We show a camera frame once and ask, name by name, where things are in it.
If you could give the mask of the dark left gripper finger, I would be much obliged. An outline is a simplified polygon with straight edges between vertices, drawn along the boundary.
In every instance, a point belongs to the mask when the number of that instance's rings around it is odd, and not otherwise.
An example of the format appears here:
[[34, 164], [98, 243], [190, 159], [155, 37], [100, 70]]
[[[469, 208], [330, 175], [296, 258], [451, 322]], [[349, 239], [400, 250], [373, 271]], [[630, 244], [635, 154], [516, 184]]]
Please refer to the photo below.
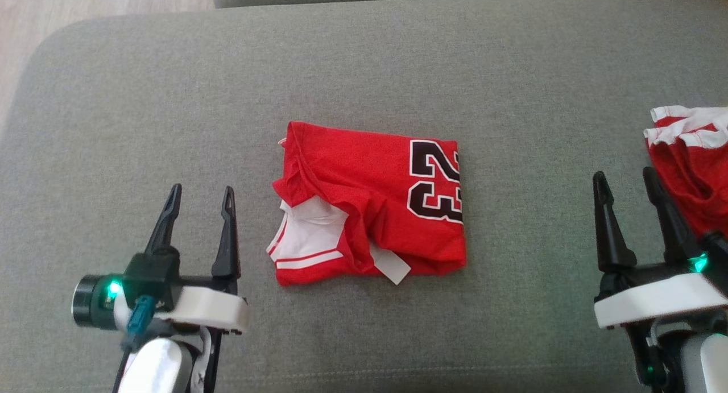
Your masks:
[[224, 220], [216, 260], [211, 274], [213, 279], [225, 285], [225, 292], [238, 295], [240, 278], [240, 258], [238, 248], [238, 226], [235, 209], [235, 195], [232, 187], [227, 186], [221, 209]]
[[182, 185], [173, 185], [144, 250], [146, 255], [174, 255], [179, 258], [179, 251], [171, 245], [171, 239], [175, 220], [179, 216], [181, 194]]

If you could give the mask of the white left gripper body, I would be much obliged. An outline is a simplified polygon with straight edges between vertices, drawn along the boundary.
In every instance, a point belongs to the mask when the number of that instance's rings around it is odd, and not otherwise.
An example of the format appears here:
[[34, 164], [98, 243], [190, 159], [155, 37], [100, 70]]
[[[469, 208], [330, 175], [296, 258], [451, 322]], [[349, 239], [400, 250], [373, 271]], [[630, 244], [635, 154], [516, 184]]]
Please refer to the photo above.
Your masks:
[[212, 277], [182, 276], [180, 302], [167, 313], [156, 313], [152, 333], [162, 338], [200, 336], [202, 350], [179, 342], [179, 369], [172, 379], [171, 363], [164, 363], [163, 377], [157, 377], [153, 392], [213, 392], [216, 389], [223, 335], [248, 331], [250, 306], [239, 295], [225, 292], [225, 285]]

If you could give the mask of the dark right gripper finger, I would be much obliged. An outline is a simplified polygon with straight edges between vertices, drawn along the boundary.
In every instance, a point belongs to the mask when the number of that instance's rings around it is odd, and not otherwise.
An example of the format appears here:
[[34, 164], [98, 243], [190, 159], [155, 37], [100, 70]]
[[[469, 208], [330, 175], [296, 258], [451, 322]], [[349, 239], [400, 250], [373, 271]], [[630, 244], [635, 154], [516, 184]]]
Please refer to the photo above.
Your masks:
[[704, 256], [694, 232], [664, 188], [657, 170], [644, 167], [643, 178], [648, 200], [657, 211], [663, 235], [664, 261], [668, 264], [679, 264]]
[[614, 196], [603, 172], [596, 172], [592, 178], [594, 199], [595, 236], [597, 242], [597, 264], [602, 273], [635, 267], [637, 258], [622, 235], [621, 227], [614, 213]]

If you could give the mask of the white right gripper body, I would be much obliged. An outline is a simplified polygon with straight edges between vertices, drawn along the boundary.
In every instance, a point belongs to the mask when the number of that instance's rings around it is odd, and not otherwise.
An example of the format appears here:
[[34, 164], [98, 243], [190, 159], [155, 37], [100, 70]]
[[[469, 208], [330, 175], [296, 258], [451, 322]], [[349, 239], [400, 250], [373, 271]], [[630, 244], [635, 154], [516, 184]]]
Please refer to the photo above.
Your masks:
[[726, 391], [726, 263], [602, 273], [600, 328], [626, 331], [635, 377], [652, 392]]

